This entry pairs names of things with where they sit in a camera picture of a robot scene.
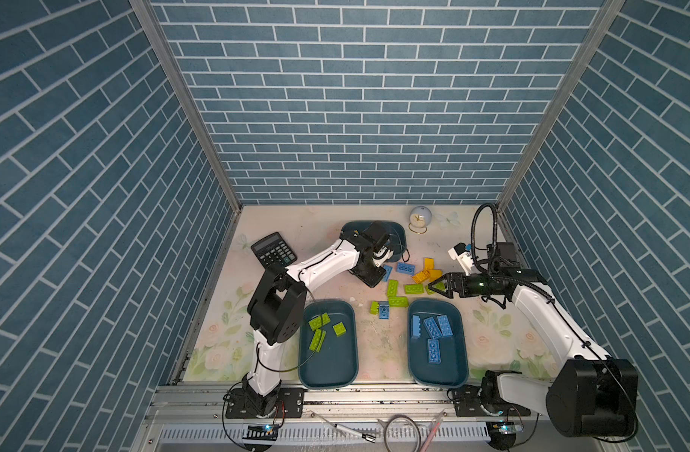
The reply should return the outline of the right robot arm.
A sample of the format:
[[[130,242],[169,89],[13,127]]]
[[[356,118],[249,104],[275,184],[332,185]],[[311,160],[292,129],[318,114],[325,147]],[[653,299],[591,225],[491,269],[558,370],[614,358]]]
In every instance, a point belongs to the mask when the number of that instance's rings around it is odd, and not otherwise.
[[[616,359],[577,325],[564,310],[546,279],[516,260],[514,244],[494,239],[478,258],[474,242],[458,243],[448,252],[461,266],[430,283],[444,284],[440,295],[479,297],[501,309],[520,311],[547,346],[557,365],[553,382],[517,371],[487,371],[478,401],[484,412],[519,406],[549,417],[565,437],[591,437],[603,443],[630,441],[638,433],[638,371]]]

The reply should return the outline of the black calculator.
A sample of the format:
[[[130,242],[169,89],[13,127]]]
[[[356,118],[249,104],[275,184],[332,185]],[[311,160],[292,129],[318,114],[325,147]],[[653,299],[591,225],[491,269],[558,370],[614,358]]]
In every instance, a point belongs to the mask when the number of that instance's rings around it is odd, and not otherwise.
[[[257,261],[267,269],[273,265],[287,267],[297,261],[297,256],[278,232],[259,239],[251,246]]]

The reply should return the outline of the small white clock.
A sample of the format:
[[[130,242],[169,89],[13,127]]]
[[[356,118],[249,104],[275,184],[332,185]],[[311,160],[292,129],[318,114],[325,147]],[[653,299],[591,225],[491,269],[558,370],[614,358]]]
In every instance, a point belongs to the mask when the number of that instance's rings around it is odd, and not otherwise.
[[[433,220],[433,213],[425,205],[415,207],[409,215],[408,229],[417,235],[425,235]]]

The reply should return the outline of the yellow lego plate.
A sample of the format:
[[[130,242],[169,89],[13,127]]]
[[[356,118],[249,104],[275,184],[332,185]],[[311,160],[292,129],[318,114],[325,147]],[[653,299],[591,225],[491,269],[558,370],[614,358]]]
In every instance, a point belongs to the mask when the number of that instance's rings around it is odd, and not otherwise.
[[[431,278],[431,273],[428,270],[422,270],[413,276],[416,284],[425,284]]]

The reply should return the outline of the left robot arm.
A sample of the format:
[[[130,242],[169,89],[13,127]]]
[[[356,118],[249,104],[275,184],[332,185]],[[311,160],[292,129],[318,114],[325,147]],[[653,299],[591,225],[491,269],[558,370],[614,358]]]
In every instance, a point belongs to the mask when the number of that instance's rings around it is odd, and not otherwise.
[[[343,272],[373,288],[384,280],[384,265],[399,261],[406,250],[401,227],[374,220],[359,228],[346,225],[330,247],[308,259],[266,267],[247,307],[254,330],[254,363],[244,389],[257,397],[278,392],[284,372],[277,368],[282,344],[300,329],[309,295]]]

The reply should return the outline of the green lego brick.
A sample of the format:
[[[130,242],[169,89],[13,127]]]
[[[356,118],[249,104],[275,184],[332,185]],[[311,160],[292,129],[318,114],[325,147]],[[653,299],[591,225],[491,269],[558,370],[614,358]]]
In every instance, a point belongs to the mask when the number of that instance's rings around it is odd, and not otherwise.
[[[324,326],[328,325],[331,322],[331,319],[327,313],[323,313],[321,315],[315,316],[311,320],[309,320],[308,325],[312,331],[316,331],[319,329],[322,329]]]

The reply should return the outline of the small green lego piece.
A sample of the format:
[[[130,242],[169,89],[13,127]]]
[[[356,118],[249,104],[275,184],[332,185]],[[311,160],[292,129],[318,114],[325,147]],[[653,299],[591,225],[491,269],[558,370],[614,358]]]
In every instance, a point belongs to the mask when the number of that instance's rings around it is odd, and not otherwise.
[[[339,322],[333,326],[333,330],[336,337],[341,337],[347,332],[347,329],[343,322]]]

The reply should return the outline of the blue lego plate upside-down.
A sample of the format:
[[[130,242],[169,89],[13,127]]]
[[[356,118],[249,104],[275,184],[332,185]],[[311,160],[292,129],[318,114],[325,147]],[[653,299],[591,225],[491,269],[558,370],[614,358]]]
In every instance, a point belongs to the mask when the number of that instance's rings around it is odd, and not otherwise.
[[[408,263],[399,262],[396,265],[396,271],[398,273],[414,276],[416,275],[416,266]]]

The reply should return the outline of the green lego plate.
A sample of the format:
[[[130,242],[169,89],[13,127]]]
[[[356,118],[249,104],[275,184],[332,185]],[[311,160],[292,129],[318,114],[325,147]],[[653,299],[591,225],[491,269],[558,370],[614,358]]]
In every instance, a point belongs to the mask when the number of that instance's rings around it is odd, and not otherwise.
[[[424,294],[426,289],[422,284],[405,284],[403,286],[404,293],[406,295],[419,295]]]
[[[443,295],[446,292],[446,284],[444,282],[438,282],[437,284],[428,284],[426,286],[426,292],[428,294]]]
[[[390,307],[407,308],[410,305],[410,302],[406,297],[391,297],[388,299],[388,304]]]
[[[313,334],[313,337],[312,337],[310,345],[309,345],[309,350],[312,352],[320,352],[322,345],[324,343],[325,337],[326,337],[326,331],[324,331],[322,329],[314,330],[314,334]]]
[[[395,299],[399,295],[399,282],[389,281],[386,290],[386,296],[388,299]]]

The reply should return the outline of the right teal container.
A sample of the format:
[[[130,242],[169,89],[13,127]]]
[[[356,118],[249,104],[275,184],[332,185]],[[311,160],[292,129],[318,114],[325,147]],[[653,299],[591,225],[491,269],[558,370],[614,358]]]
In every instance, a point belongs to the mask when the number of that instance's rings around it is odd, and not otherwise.
[[[455,389],[469,378],[465,331],[451,303],[417,299],[408,309],[408,367],[425,386]]]

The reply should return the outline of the blue lego brick long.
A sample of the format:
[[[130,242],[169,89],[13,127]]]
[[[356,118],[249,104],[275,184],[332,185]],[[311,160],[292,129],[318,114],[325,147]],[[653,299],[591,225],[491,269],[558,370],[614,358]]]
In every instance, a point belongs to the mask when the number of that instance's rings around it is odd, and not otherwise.
[[[421,337],[421,320],[418,315],[411,316],[411,338],[418,339]]]

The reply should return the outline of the blue lego plate narrow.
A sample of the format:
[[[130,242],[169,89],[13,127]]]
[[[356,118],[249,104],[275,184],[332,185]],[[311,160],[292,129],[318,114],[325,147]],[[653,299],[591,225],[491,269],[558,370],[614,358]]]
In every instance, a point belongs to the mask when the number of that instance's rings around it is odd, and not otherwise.
[[[382,278],[382,280],[384,282],[388,282],[390,279],[391,273],[393,271],[393,267],[388,266],[388,265],[383,265],[382,269],[384,270],[384,278]]]

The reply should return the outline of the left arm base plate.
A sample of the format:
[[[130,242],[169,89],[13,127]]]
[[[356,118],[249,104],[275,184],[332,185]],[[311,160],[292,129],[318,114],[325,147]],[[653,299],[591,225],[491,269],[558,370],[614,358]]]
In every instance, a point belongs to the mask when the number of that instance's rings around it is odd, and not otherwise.
[[[258,395],[249,388],[233,388],[227,396],[224,417],[227,419],[256,419],[277,416],[301,418],[305,389],[277,388],[269,395]]]

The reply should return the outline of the green lego plate upright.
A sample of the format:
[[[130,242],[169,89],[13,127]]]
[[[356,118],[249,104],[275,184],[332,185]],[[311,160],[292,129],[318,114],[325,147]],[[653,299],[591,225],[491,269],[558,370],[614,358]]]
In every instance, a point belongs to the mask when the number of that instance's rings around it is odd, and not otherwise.
[[[399,282],[389,281],[386,290],[386,296],[388,299],[395,299],[399,295]]]

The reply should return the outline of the back teal container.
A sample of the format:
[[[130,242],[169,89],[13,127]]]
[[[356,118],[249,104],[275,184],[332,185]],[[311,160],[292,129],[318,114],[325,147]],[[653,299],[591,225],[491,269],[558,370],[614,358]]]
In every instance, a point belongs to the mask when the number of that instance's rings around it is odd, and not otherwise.
[[[373,220],[354,220],[345,223],[341,228],[341,233],[350,233],[357,230],[363,232],[369,228]],[[396,263],[403,258],[407,250],[407,237],[402,225],[397,222],[382,220],[382,225],[389,235],[388,248],[393,250],[393,255],[387,260],[387,263]]]

